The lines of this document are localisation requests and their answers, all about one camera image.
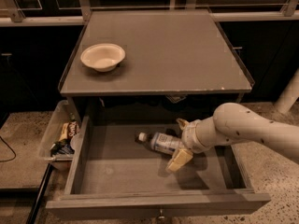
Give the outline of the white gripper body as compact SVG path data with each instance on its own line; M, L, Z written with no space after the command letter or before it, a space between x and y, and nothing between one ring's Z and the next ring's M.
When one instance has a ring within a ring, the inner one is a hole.
M199 154L212 147L212 119L197 119L182 130L181 141L192 153Z

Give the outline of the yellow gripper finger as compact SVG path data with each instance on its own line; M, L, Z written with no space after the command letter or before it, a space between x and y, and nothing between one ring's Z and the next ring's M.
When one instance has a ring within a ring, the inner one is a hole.
M193 158L193 154L186 148L177 149L172 155L172 159L166 166L166 171L173 173L187 164Z
M186 119L178 118L176 122L181 130L184 130L190 123Z

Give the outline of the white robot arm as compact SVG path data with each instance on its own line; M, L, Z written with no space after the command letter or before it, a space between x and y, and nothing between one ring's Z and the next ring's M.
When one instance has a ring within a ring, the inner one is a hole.
M283 157L299 162L299 127L266 119L243 105L225 103L218 106L207 119L188 122L177 119L182 130L181 142L167 164L168 172L176 172L188 163L194 154L215 146L253 141L262 144Z

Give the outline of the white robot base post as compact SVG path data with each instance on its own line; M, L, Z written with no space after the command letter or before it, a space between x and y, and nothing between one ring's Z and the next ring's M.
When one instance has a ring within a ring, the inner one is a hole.
M299 68L294 73L292 79L280 94L278 100L275 102L275 109L282 114L291 110L294 103L299 98Z

